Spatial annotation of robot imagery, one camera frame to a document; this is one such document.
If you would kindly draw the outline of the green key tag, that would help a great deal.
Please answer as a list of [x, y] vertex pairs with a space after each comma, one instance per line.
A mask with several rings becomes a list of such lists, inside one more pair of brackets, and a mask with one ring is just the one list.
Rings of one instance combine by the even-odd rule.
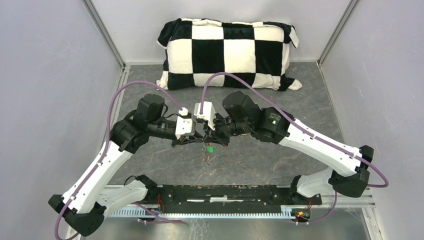
[[209, 153], [214, 153], [214, 148], [213, 148], [212, 146], [207, 146], [207, 147], [206, 147], [206, 150], [207, 150]]

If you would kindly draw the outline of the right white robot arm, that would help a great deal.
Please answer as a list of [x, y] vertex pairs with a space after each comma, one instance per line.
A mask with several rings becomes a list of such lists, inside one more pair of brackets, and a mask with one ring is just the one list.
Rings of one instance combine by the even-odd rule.
[[368, 186], [368, 165], [374, 149], [368, 145], [353, 147], [333, 140], [308, 128], [291, 114], [282, 115], [273, 107], [260, 108], [246, 94], [236, 91], [222, 102], [227, 117], [216, 113], [211, 102], [197, 103], [194, 108], [198, 121], [204, 120], [206, 141], [229, 144], [231, 137], [250, 134], [253, 138], [298, 150], [328, 166], [310, 175], [296, 176], [289, 189], [289, 199], [302, 204], [317, 194], [337, 192], [359, 198]]

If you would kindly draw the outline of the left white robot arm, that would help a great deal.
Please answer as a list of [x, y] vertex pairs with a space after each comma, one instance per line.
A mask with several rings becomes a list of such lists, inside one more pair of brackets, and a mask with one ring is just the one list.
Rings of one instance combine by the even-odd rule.
[[65, 193], [54, 194], [48, 200], [59, 214], [56, 228], [65, 220], [77, 235], [87, 237], [117, 210], [141, 200], [145, 204], [156, 200], [157, 190], [142, 177], [106, 195], [101, 193], [117, 170], [150, 137], [177, 143], [195, 135], [195, 122], [187, 108], [180, 108], [174, 121], [167, 119], [167, 109], [161, 96], [147, 94], [135, 110], [112, 126], [100, 152], [78, 181]]

